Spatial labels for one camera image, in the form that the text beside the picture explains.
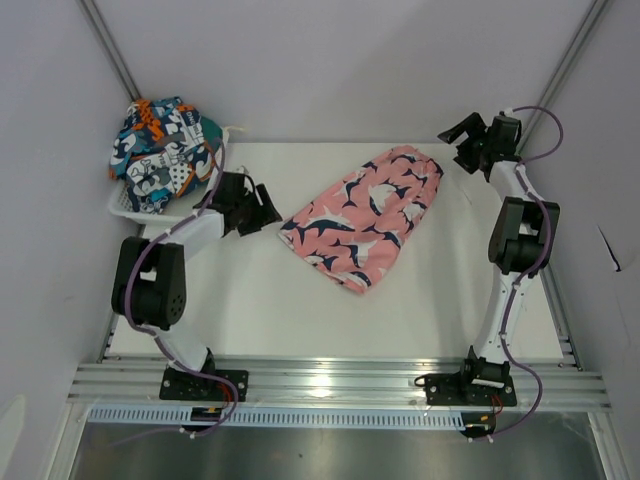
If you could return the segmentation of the pink shark print shorts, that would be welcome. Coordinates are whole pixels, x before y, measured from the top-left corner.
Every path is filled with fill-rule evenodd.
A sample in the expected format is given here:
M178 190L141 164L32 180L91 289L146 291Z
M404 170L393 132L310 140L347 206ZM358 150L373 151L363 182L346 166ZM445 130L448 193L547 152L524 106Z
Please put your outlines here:
M364 294L394 266L442 177L441 166L418 149L393 147L325 190L278 236L331 281Z

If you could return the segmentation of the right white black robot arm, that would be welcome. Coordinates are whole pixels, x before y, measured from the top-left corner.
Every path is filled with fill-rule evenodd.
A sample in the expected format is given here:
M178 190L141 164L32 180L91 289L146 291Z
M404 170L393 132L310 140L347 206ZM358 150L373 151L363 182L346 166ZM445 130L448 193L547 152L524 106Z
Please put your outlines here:
M469 174L481 172L502 205L488 244L494 276L484 322L456 382L458 395L479 403L503 389L515 364L510 344L534 278L548 265L560 206L544 200L528 178L516 150L522 122L507 113L486 124L473 112L438 138L456 147L454 161Z

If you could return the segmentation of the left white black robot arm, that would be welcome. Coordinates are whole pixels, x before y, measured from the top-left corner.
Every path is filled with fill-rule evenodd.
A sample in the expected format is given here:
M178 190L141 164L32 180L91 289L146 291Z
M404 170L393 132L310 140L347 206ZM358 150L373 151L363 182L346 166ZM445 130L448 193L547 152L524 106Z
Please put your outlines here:
M224 172L177 224L153 239L128 237L121 244L112 310L149 336L169 366L184 373L182 388L194 399L209 398L217 376L210 348L182 320L187 261L233 231L246 236L281 220L264 184L244 170Z

